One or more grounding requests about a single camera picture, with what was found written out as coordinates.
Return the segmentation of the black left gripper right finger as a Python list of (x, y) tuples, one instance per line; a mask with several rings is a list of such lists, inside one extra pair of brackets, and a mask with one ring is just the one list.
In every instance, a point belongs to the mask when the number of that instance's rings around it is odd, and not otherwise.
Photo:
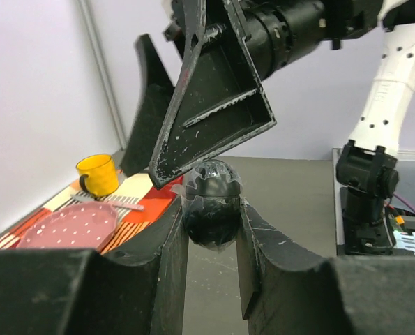
[(250, 334), (415, 334), (415, 257), (324, 258), (248, 202), (236, 249)]

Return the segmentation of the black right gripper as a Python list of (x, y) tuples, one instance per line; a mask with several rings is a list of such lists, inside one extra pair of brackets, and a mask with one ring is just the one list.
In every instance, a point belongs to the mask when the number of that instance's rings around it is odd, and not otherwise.
[[(244, 10), (255, 1), (162, 1), (183, 59), (174, 85), (150, 35), (135, 42), (142, 95), (120, 163), (156, 188), (267, 131), (276, 119), (253, 63)], [(170, 28), (181, 30), (170, 36)]]

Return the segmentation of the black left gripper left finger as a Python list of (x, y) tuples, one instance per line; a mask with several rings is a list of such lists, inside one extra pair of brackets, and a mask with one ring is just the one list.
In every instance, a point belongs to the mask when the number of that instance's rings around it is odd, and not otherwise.
[(115, 250), (0, 251), (0, 334), (180, 334), (188, 259), (175, 199)]

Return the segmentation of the black earbud charging case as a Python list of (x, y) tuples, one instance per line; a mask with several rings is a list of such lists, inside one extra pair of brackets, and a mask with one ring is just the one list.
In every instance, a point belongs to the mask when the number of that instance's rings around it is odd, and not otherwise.
[(184, 176), (183, 226), (194, 244), (220, 253), (233, 243), (241, 225), (241, 191), (239, 174), (218, 159)]

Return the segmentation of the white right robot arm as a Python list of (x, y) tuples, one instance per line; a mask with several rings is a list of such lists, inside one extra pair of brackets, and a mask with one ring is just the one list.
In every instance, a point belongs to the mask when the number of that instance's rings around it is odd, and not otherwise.
[(136, 49), (143, 96), (121, 161), (161, 188), (229, 151), (324, 158), (313, 124), (349, 134), (335, 166), (346, 188), (338, 243), (350, 255), (396, 253), (386, 203), (415, 92), (415, 1), (171, 1), (172, 82), (148, 35)]

